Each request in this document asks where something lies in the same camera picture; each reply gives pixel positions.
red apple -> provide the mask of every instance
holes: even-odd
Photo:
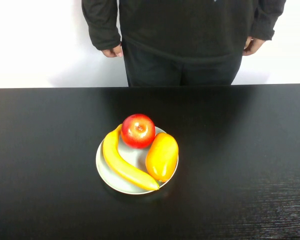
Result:
[[[122,123],[121,138],[131,148],[146,148],[154,141],[155,136],[155,124],[146,115],[134,114]]]

white plate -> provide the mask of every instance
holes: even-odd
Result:
[[[155,134],[158,133],[165,133],[162,129],[155,127]],[[141,195],[141,194],[148,194],[153,191],[144,190],[138,186],[133,185],[129,181],[123,179],[119,175],[117,175],[106,163],[106,160],[104,158],[103,152],[102,152],[102,146],[104,141],[101,142],[101,144],[98,147],[98,150],[96,152],[96,169],[98,170],[100,177],[103,179],[103,181],[109,185],[114,190],[117,190],[118,192],[124,193],[124,194],[130,194],[130,195]],[[119,145],[118,145],[118,151],[121,157],[126,160],[131,165],[141,169],[144,172],[148,172],[146,168],[146,156],[150,149],[150,146],[143,149],[134,149],[131,147],[128,147],[121,139],[119,139]],[[179,156],[177,158],[175,170],[171,176],[171,178],[174,176],[179,162]],[[166,182],[158,182],[160,185],[160,188],[162,188],[164,185],[166,185],[170,179]]]

banana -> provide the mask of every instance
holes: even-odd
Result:
[[[122,124],[104,138],[102,152],[106,163],[114,172],[132,184],[148,191],[158,190],[159,184],[152,176],[132,166],[120,156],[118,144],[121,127]]]

mango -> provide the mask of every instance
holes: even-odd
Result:
[[[175,172],[178,154],[177,141],[167,133],[158,133],[145,159],[148,173],[157,181],[168,181]]]

sleeve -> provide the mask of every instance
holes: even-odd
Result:
[[[118,46],[121,37],[117,28],[117,0],[82,0],[81,5],[92,44],[98,50]]]
[[[258,0],[250,36],[261,40],[272,40],[274,27],[284,12],[286,0]]]

